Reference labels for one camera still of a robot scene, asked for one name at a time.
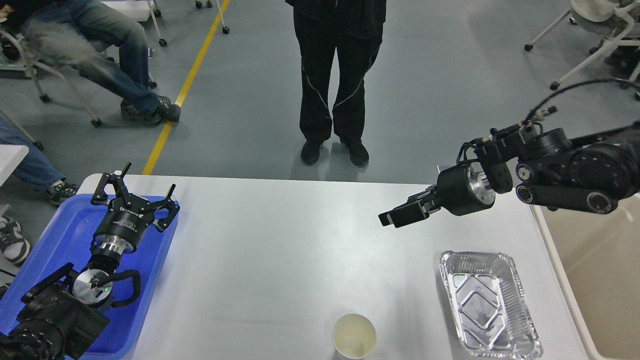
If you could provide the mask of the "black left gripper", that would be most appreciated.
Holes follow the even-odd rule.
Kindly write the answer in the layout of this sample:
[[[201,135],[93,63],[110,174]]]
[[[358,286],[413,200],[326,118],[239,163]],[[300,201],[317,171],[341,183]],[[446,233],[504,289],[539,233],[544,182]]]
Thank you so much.
[[[448,167],[438,174],[436,186],[412,194],[405,203],[378,214],[382,226],[396,228],[428,219],[445,208],[453,215],[473,214],[493,207],[496,192],[478,162]]]

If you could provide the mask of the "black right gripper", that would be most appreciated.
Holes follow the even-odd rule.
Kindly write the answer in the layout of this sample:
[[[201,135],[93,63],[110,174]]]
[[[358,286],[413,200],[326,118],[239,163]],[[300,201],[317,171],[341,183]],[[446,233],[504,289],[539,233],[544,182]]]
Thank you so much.
[[[123,254],[134,253],[147,228],[152,225],[159,233],[164,233],[179,213],[180,206],[172,199],[176,184],[172,183],[166,196],[151,203],[146,198],[133,198],[126,187],[124,178],[130,170],[127,162],[120,173],[103,173],[90,200],[92,205],[106,205],[106,187],[112,186],[115,197],[107,204],[107,212],[93,234],[93,247],[108,249]],[[155,218],[155,212],[167,210],[164,218]]]

